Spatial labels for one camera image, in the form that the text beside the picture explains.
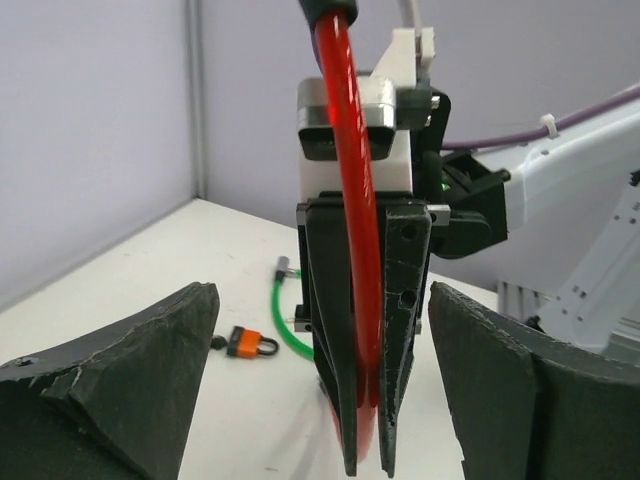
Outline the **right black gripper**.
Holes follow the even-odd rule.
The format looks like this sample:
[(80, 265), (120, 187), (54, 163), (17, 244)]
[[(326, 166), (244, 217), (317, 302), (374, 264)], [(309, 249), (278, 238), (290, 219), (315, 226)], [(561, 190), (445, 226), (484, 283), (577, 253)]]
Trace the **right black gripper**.
[[(378, 219), (384, 219), (378, 429), (381, 466), (392, 478), (399, 413), (414, 359), (417, 311), (431, 227), (427, 207), (411, 203), (444, 202), (439, 152), (450, 101), (446, 94), (431, 87), (363, 87), (361, 95), (377, 188)], [(327, 222), (332, 218), (344, 221), (345, 213), (326, 89), (300, 87), (297, 115), (301, 201), (296, 221), (301, 260), (307, 263), (308, 214), (316, 211)]]

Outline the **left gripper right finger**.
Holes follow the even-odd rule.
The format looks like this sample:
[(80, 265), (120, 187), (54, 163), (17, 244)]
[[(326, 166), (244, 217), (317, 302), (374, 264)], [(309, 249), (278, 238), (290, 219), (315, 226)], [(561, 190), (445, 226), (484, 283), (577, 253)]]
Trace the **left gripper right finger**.
[(639, 369), (442, 282), (431, 335), (467, 479), (636, 479)]

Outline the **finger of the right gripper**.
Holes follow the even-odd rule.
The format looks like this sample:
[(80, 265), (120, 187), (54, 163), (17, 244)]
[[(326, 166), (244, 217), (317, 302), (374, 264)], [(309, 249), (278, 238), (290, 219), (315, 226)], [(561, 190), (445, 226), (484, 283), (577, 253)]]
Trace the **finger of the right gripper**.
[(345, 473), (357, 473), (358, 365), (351, 311), (351, 271), (345, 214), (336, 199), (314, 200), (306, 212), (306, 239), (315, 314), (323, 345), (322, 379), (339, 422)]

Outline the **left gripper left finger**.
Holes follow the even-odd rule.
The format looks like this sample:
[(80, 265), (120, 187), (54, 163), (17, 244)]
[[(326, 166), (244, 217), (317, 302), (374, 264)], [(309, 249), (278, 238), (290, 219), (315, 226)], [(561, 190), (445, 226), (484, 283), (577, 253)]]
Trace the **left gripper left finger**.
[(1, 368), (5, 479), (175, 479), (220, 308), (195, 282)]

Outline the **red cable lock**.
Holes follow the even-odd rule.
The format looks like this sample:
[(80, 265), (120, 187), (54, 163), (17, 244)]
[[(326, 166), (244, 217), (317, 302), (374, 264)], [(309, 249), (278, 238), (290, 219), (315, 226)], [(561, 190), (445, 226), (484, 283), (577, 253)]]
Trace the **red cable lock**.
[(368, 453), (378, 406), (383, 304), (371, 152), (348, 33), (358, 7), (355, 1), (302, 1), (300, 7), (322, 68), (340, 168), (358, 365), (359, 462)]

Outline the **orange black padlock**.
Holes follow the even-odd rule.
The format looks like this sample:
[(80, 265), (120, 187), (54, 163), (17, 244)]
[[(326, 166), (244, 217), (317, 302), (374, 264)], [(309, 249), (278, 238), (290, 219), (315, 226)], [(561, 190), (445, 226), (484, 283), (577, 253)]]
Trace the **orange black padlock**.
[(279, 344), (276, 340), (241, 326), (233, 327), (226, 348), (228, 357), (242, 359), (267, 358), (278, 352)]

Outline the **black head key bunch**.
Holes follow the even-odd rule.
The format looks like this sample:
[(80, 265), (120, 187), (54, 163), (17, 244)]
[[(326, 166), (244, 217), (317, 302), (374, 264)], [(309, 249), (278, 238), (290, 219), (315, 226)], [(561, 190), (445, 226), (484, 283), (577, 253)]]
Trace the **black head key bunch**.
[(223, 350), (227, 347), (227, 340), (222, 336), (213, 336), (211, 339), (211, 348), (216, 351)]

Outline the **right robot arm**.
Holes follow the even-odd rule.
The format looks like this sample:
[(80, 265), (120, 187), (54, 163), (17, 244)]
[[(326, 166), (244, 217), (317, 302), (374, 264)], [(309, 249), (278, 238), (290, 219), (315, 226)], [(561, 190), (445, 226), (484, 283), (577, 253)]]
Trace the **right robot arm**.
[[(299, 98), (303, 301), (295, 322), (313, 336), (346, 474), (356, 475), (372, 434), (383, 470), (394, 474), (414, 340), (428, 313), (467, 478), (637, 478), (639, 369), (601, 347), (623, 303), (639, 296), (626, 276), (637, 263), (637, 93), (564, 119), (551, 138), (446, 145), (447, 97), (423, 130), (377, 125), (373, 167), (382, 189), (372, 227), (347, 220), (321, 81), (303, 81)], [(612, 224), (527, 320), (428, 285), (432, 257), (503, 247), (617, 175), (626, 183)]]

